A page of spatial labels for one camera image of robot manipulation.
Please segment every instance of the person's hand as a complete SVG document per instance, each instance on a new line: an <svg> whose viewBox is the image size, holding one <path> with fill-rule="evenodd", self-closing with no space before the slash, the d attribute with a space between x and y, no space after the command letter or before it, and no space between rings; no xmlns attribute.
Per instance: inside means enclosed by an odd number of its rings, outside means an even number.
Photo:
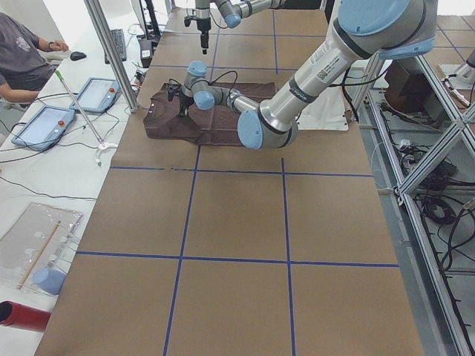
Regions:
<svg viewBox="0 0 475 356"><path fill-rule="evenodd" d="M50 50L53 52L57 52L59 50L62 50L63 52L66 52L69 50L69 47L67 44L65 44L63 41L60 39L57 39L55 42L49 44Z"/></svg>

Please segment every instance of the person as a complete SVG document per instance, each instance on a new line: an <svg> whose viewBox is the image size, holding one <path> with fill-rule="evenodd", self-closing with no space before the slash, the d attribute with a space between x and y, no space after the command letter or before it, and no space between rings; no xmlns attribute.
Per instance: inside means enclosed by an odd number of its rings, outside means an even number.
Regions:
<svg viewBox="0 0 475 356"><path fill-rule="evenodd" d="M0 13L0 97L9 102L32 102L55 67L37 50L69 50L61 40L49 42L23 24Z"/></svg>

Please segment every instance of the computer mouse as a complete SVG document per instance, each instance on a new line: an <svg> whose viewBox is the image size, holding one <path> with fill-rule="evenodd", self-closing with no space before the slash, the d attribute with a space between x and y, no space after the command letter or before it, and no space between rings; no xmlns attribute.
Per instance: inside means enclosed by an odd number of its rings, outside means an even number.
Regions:
<svg viewBox="0 0 475 356"><path fill-rule="evenodd" d="M80 59L86 58L86 53L83 52L78 52L77 50L72 52L72 54L69 56L71 58L71 61L79 61Z"/></svg>

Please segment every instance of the dark brown fabric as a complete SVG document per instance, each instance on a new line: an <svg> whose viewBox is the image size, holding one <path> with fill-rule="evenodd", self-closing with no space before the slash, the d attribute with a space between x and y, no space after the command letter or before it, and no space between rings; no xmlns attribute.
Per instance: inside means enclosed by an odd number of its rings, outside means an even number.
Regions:
<svg viewBox="0 0 475 356"><path fill-rule="evenodd" d="M217 83L230 88L230 83ZM234 88L243 95L261 102L275 94L274 83L237 83ZM151 139L184 139L197 145L241 146L238 137L239 115L229 108L215 106L201 111L196 105L189 108L188 117L179 117L179 100L167 100L166 84L151 98L151 106L143 120L145 132Z"/></svg>

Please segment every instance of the white table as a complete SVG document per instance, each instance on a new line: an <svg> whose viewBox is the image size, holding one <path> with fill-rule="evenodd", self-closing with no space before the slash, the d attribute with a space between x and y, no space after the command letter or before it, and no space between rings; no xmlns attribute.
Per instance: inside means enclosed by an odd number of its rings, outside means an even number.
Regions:
<svg viewBox="0 0 475 356"><path fill-rule="evenodd" d="M128 60L123 62L123 64L129 79L134 76L137 69L136 65L140 64L140 46L135 36L128 34L128 28L135 23L137 23L137 18L133 12L130 12L128 15L121 13L115 19L108 19L111 29L122 28L124 30L126 43L128 42ZM77 62L66 58L59 66L61 74L73 92L79 92L90 77L114 78L111 66L104 63L104 51L92 23L90 23L81 39L71 50L78 50L87 54L87 58ZM65 93L65 89L59 79L53 75L39 94L39 97L55 93ZM68 108L72 100L69 96L54 96L45 99L44 103ZM20 122L27 122L42 106L43 103L41 102L33 103ZM104 137L106 132L117 124L105 141L118 143L130 113L123 96L117 100L108 112L117 118L104 114L97 118L94 122L94 127ZM76 128L80 129L66 134L62 137L59 144L68 145L81 142L96 147L98 142L92 130L88 127L81 128L83 125L85 125L84 118L80 114L76 115L76 121L68 128L68 132ZM14 132L18 132L19 129L20 127L17 126ZM35 151L27 148L3 151L16 147L10 142L11 138L12 135L0 147L0 169L2 169L0 177L23 184L34 191L53 196L97 197L108 172L111 157L115 152L114 149L111 149L102 153L100 157L102 166L100 167L95 161L96 150L87 148L84 145L72 145L70 147L55 146L49 151L32 158L15 162L4 162L35 154ZM0 237L4 236L31 202L44 203L83 213L82 221L75 231L77 237L82 236L95 203L93 200L41 197L26 191L22 187L0 180ZM48 311L53 309L56 302L56 298L53 296L49 297L34 294L30 291L18 291L7 288L1 285L1 280L0 297L2 301L12 300ZM4 356L33 355L41 337L42 334L37 332L3 327L0 332L1 354Z"/></svg>

